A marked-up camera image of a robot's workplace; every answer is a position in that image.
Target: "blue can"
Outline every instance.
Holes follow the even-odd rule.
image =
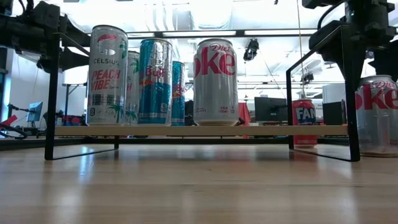
[[[140,46],[137,124],[170,126],[172,104],[172,44],[145,39]]]
[[[184,63],[173,62],[172,126],[185,124],[184,71]]]

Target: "computer monitor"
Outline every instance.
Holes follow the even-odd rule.
[[[43,102],[31,103],[29,105],[29,111],[27,113],[27,122],[40,121],[40,115],[42,114]]]
[[[326,125],[342,125],[347,123],[344,101],[322,104],[323,122]]]
[[[256,122],[287,121],[286,99],[254,97]]]

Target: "wooden shelf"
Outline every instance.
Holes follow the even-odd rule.
[[[55,127],[57,136],[262,136],[262,135],[347,135],[347,126],[67,126]]]

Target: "red bull can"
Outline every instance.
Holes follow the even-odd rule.
[[[295,100],[293,107],[293,125],[316,125],[317,116],[312,100]],[[318,144],[316,135],[295,135],[294,147],[311,148]]]
[[[359,149],[363,156],[398,156],[398,92],[389,75],[362,78],[355,93]]]
[[[124,120],[127,125],[137,124],[139,53],[129,51],[127,55],[126,107]]]
[[[170,126],[172,44],[145,39],[140,45],[138,125]]]
[[[113,26],[91,33],[86,122],[123,125],[127,76],[127,34]]]
[[[232,43],[208,39],[199,43],[194,57],[195,122],[202,126],[238,122],[238,81],[236,54]]]
[[[185,65],[173,62],[172,126],[185,125]]]

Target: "table surface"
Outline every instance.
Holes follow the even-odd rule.
[[[62,146],[55,155],[111,148]],[[121,145],[43,156],[0,152],[0,223],[398,223],[398,159],[350,163],[286,145]]]

